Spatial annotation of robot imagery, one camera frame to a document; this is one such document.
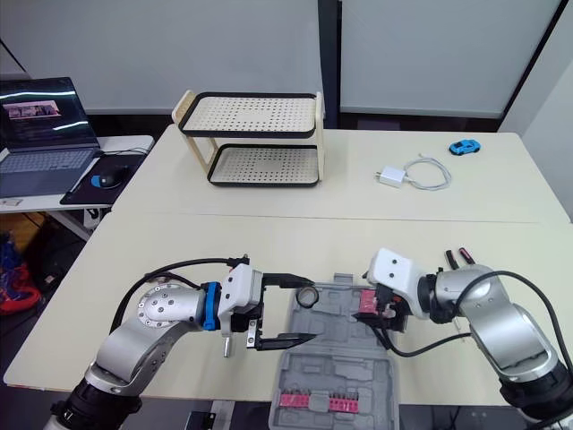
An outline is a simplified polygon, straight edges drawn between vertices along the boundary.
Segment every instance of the white wall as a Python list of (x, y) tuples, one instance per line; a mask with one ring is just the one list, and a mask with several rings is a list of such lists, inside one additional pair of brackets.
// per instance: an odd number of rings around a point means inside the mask
[(501, 116), (559, 0), (343, 0), (343, 112)]
[(169, 113), (187, 89), (321, 90), (310, 0), (3, 0), (32, 78), (71, 76), (90, 113)]
[(523, 139), (573, 219), (573, 4), (569, 2), (500, 132)]
[(523, 142), (573, 219), (573, 61), (557, 81)]

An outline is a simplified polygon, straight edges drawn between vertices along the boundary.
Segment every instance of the laptop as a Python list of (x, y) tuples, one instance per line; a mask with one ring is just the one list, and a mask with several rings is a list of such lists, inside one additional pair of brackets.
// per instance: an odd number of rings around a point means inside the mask
[(0, 82), (0, 197), (63, 194), (99, 150), (70, 78)]

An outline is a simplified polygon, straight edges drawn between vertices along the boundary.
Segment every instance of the computer mouse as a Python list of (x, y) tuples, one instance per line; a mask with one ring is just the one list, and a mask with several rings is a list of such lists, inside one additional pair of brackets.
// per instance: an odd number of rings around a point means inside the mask
[(127, 166), (109, 168), (102, 171), (99, 175), (91, 177), (91, 184), (97, 188), (116, 188), (124, 182), (129, 168)]

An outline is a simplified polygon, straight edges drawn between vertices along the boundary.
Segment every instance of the laptop keyboard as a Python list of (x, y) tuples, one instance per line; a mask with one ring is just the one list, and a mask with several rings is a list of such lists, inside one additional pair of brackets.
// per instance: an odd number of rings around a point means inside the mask
[(91, 155), (91, 150), (62, 152), (29, 152), (10, 154), (0, 164), (0, 173), (41, 172), (79, 168)]

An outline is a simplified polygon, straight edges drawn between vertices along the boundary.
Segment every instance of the white charging cable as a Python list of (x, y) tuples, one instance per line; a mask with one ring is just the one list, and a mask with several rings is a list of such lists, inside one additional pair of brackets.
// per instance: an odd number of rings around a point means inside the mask
[[(425, 157), (422, 154), (418, 155), (420, 156), (419, 159), (414, 159), (409, 163), (406, 163), (403, 169), (386, 166), (381, 172), (376, 172), (375, 177), (378, 179), (380, 183), (395, 186), (396, 188), (402, 186), (402, 184), (404, 184), (405, 181), (410, 183), (415, 188), (426, 191), (438, 191), (438, 190), (443, 190), (444, 188), (448, 188), (449, 185), (451, 184), (451, 174), (448, 171), (448, 169), (433, 157)], [(444, 182), (438, 185), (422, 185), (418, 181), (410, 177), (408, 175), (408, 169), (411, 168), (414, 164), (419, 164), (419, 163), (428, 163), (437, 167), (444, 175)]]
[[(404, 179), (407, 182), (409, 182), (410, 184), (412, 184), (412, 186), (415, 186), (416, 188), (418, 188), (420, 190), (438, 191), (438, 190), (443, 190), (444, 188), (448, 188), (449, 185), (451, 184), (451, 174), (448, 171), (448, 169), (443, 164), (441, 164), (437, 159), (435, 159), (434, 157), (425, 157), (422, 154), (418, 154), (418, 155), (420, 156), (419, 159), (415, 159), (413, 161), (410, 161), (409, 163), (406, 163), (406, 165), (404, 166), (404, 171), (406, 172)], [(411, 168), (414, 164), (419, 164), (419, 163), (432, 164), (436, 168), (438, 168), (441, 171), (441, 173), (444, 175), (444, 182), (441, 184), (438, 184), (438, 185), (422, 185), (419, 182), (412, 179), (408, 175), (408, 169)]]

